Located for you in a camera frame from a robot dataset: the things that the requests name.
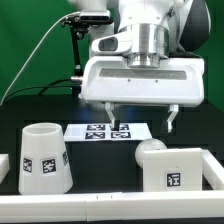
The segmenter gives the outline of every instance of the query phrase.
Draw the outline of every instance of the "green backdrop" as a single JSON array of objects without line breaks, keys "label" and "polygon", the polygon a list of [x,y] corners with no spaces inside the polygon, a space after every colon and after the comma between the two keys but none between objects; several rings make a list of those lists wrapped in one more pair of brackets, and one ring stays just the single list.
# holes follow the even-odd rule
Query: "green backdrop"
[{"label": "green backdrop", "polygon": [[[206,99],[224,111],[224,1],[206,2],[212,30],[209,40],[196,53],[204,57],[208,65],[204,75]],[[0,97],[48,28],[73,10],[66,0],[0,0]],[[88,59],[87,39],[79,44],[84,67]],[[72,54],[69,28],[59,25],[38,50],[13,90],[70,78],[74,68]],[[59,92],[70,91],[53,91],[54,94]],[[37,90],[22,94],[35,93]]]}]

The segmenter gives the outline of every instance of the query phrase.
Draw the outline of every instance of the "white robotic arm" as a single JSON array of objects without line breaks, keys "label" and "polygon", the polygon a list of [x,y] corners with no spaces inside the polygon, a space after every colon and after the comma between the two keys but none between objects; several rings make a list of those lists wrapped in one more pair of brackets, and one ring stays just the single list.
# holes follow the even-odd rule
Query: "white robotic arm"
[{"label": "white robotic arm", "polygon": [[107,8],[117,12],[117,30],[103,23],[89,28],[91,58],[80,94],[87,103],[105,104],[112,129],[119,129],[112,113],[116,104],[168,106],[165,130],[171,132],[179,106],[203,101],[204,61],[189,51],[209,36],[204,0],[68,1],[85,23],[109,19]]}]

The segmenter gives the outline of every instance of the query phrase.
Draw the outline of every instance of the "white cube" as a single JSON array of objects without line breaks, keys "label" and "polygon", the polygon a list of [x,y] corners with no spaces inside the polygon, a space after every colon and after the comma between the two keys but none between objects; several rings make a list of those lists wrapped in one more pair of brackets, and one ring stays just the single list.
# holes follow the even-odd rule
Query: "white cube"
[{"label": "white cube", "polygon": [[9,172],[9,155],[0,154],[0,184]]},{"label": "white cube", "polygon": [[202,149],[147,152],[143,188],[144,192],[202,190]]}]

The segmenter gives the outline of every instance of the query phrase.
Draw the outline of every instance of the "cable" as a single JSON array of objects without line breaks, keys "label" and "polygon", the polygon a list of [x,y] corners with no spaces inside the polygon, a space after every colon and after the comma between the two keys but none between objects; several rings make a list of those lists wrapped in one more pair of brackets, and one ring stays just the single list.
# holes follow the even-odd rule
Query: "cable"
[{"label": "cable", "polygon": [[45,38],[48,36],[48,34],[64,19],[66,19],[69,16],[75,16],[77,15],[79,12],[74,12],[74,13],[70,13],[66,16],[63,16],[62,18],[60,18],[57,22],[55,22],[51,28],[45,33],[45,35],[42,37],[42,39],[40,40],[40,42],[37,44],[37,46],[35,47],[35,49],[33,50],[33,52],[31,53],[31,55],[28,57],[28,59],[26,60],[25,64],[22,66],[22,68],[20,69],[20,71],[17,73],[17,75],[15,76],[15,78],[13,79],[13,81],[11,82],[11,84],[9,85],[8,89],[6,90],[5,94],[2,97],[0,106],[3,105],[3,102],[5,101],[5,98],[7,97],[8,93],[10,92],[10,90],[12,89],[13,85],[15,84],[15,82],[17,81],[17,79],[20,77],[20,75],[22,74],[22,72],[24,71],[24,69],[26,68],[26,66],[28,65],[28,63],[30,62],[31,58],[34,56],[34,54],[36,53],[36,51],[39,49],[40,45],[44,42]]},{"label": "cable", "polygon": [[19,93],[19,92],[23,92],[23,91],[26,91],[26,90],[33,90],[33,89],[44,89],[44,88],[73,88],[73,87],[80,87],[80,86],[75,86],[75,85],[68,85],[68,86],[33,86],[33,87],[27,87],[27,88],[23,88],[23,89],[19,89],[19,90],[16,90],[12,93],[10,93],[9,95],[7,95],[7,97],[5,97],[4,101],[3,101],[3,104],[6,103],[6,101],[8,101],[8,99],[10,97],[12,97],[13,95]]},{"label": "cable", "polygon": [[57,85],[57,84],[59,84],[59,83],[62,83],[62,82],[69,82],[69,81],[71,82],[71,79],[59,79],[59,80],[56,80],[56,81],[50,83],[49,85],[47,85],[46,87],[44,87],[44,88],[38,93],[38,95],[41,96],[41,95],[42,95],[45,91],[47,91],[48,88],[50,88],[51,86],[55,86],[55,85]]}]

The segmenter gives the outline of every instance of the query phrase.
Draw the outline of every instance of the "white cup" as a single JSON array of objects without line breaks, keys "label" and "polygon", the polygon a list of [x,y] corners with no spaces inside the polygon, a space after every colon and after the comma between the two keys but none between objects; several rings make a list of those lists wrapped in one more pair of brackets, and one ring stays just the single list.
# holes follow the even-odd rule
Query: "white cup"
[{"label": "white cup", "polygon": [[22,132],[19,192],[24,195],[63,194],[73,185],[62,128],[38,123]]}]

